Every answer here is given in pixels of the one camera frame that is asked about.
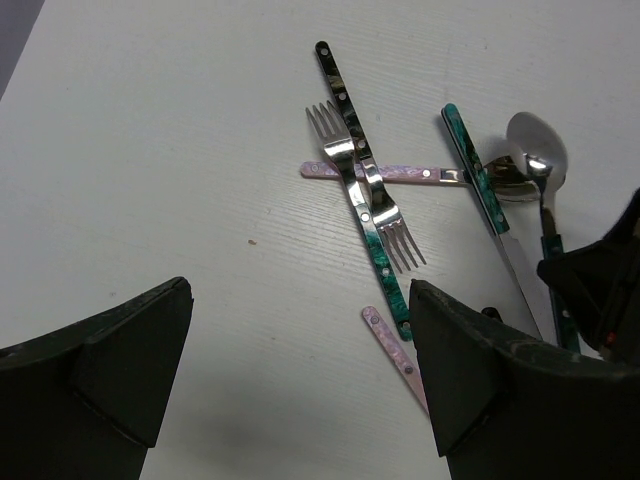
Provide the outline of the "black handled fork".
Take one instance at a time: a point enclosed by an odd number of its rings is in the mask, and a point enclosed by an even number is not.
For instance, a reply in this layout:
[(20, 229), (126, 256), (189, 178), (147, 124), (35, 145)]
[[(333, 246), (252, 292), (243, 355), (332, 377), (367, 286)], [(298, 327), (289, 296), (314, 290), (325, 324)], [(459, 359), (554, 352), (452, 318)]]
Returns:
[(315, 51), (336, 101), (337, 109), (354, 140), (359, 164), (370, 193), (372, 219), (387, 254), (400, 272), (411, 271), (411, 265), (418, 268), (417, 258), (422, 264), (426, 264), (426, 260), (411, 235), (398, 205), (386, 189), (381, 170), (372, 155), (368, 139), (331, 48), (326, 41), (319, 41), (315, 45)]

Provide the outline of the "teal handled fork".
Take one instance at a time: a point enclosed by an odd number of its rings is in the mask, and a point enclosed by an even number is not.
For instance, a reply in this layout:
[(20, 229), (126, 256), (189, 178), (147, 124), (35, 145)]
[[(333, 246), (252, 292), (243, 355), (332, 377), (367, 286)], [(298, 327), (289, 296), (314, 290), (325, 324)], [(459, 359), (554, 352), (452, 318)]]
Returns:
[(338, 172), (399, 336), (403, 341), (411, 341), (409, 308), (357, 180), (354, 141), (331, 102), (306, 107), (305, 113), (326, 159)]

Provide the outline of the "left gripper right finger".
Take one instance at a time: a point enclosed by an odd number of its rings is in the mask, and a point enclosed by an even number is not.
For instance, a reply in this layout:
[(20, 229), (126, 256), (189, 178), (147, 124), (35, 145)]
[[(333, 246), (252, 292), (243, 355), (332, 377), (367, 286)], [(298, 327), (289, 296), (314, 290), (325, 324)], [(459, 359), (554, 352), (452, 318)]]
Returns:
[(410, 326), (454, 479), (635, 479), (639, 371), (552, 346), (424, 280)]

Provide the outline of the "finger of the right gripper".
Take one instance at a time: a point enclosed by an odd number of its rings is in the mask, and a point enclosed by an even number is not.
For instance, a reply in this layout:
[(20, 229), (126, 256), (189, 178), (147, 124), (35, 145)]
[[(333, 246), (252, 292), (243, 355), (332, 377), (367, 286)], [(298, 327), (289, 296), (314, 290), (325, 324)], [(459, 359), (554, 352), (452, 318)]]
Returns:
[(538, 275), (566, 304), (585, 342), (595, 350), (617, 339), (625, 305), (625, 247), (600, 240), (543, 260)]

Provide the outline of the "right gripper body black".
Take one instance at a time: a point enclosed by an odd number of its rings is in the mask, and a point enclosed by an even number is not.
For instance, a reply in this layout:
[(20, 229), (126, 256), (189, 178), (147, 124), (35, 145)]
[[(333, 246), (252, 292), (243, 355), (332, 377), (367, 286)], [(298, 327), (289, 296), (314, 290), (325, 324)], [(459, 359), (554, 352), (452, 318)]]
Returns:
[(596, 317), (587, 343), (614, 363), (639, 363), (639, 194), (596, 243)]

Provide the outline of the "teal handled spoon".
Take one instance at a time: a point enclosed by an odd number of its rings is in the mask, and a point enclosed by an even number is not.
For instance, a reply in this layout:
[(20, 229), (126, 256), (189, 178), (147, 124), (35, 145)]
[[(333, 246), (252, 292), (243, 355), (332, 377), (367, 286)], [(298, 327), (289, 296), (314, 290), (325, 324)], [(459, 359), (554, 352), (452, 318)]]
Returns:
[(509, 155), (517, 169), (539, 192), (539, 216), (543, 258), (550, 260), (564, 253), (556, 226), (556, 193), (566, 180), (568, 153), (558, 133), (531, 112), (518, 112), (506, 129)]

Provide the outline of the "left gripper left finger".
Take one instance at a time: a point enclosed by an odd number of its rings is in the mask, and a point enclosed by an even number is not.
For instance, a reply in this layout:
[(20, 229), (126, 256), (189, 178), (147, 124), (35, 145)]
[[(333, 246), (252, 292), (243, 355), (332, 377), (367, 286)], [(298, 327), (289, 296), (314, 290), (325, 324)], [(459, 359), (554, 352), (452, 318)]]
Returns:
[(139, 478), (191, 318), (191, 286), (175, 277), (2, 349), (2, 478)]

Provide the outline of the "teal handled knife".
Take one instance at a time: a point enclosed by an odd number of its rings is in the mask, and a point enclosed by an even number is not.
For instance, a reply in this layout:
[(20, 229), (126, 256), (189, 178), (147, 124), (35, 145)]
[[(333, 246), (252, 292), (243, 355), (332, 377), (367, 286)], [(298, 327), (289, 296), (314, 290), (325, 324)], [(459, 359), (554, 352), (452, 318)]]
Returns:
[(520, 321), (518, 326), (538, 339), (550, 340), (549, 308), (544, 302), (540, 285), (534, 278), (532, 264), (519, 241), (511, 235), (507, 217), (494, 193), (462, 116), (453, 103), (447, 103), (441, 109), (441, 116), (488, 220), (496, 245), (529, 310), (528, 316)]

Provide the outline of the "pink handled spoon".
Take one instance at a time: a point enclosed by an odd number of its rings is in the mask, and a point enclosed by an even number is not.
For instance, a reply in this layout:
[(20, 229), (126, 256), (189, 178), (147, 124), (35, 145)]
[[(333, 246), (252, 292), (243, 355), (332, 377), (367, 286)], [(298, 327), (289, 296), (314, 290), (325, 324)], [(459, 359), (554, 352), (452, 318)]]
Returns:
[[(463, 169), (389, 165), (379, 168), (384, 181), (396, 184), (461, 186), (471, 182)], [(489, 183), (501, 202), (525, 203), (539, 199), (537, 186), (528, 180), (509, 156), (499, 157), (484, 165)], [(323, 162), (304, 162), (300, 173), (308, 179), (337, 179), (335, 167)]]

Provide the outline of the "pink handled fork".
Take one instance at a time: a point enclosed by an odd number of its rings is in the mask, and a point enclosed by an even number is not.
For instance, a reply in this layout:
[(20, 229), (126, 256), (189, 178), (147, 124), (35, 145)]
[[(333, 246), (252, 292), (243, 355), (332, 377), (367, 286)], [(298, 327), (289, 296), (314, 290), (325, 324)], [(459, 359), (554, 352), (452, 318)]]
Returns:
[(363, 320), (368, 325), (378, 343), (386, 352), (390, 361), (394, 364), (396, 370), (404, 379), (408, 388), (412, 391), (414, 397), (421, 405), (426, 414), (429, 414), (429, 408), (422, 384), (419, 368), (413, 363), (407, 355), (400, 342), (384, 321), (382, 315), (373, 306), (366, 306), (361, 311)]

